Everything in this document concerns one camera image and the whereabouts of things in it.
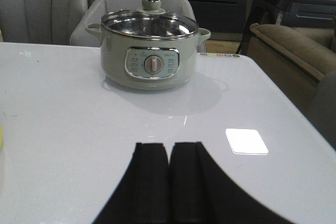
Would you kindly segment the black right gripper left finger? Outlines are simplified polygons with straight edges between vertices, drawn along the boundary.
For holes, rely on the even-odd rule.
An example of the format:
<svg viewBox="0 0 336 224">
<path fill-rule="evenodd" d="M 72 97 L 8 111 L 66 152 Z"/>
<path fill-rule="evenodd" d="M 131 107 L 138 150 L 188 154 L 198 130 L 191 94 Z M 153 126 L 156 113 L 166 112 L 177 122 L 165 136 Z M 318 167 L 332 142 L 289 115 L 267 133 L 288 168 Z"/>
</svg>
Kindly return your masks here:
<svg viewBox="0 0 336 224">
<path fill-rule="evenodd" d="M 94 223 L 168 223 L 169 164 L 162 143 L 136 143 L 131 162 Z"/>
</svg>

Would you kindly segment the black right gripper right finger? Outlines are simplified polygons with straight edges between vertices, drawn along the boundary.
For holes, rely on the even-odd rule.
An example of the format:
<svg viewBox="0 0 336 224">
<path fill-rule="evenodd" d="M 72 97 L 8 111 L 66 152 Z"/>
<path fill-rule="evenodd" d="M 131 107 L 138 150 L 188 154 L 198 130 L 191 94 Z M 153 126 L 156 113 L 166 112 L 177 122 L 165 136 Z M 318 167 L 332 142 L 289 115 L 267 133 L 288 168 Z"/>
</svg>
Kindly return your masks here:
<svg viewBox="0 0 336 224">
<path fill-rule="evenodd" d="M 233 182 L 201 142 L 175 143 L 170 176 L 172 223 L 283 223 Z"/>
</svg>

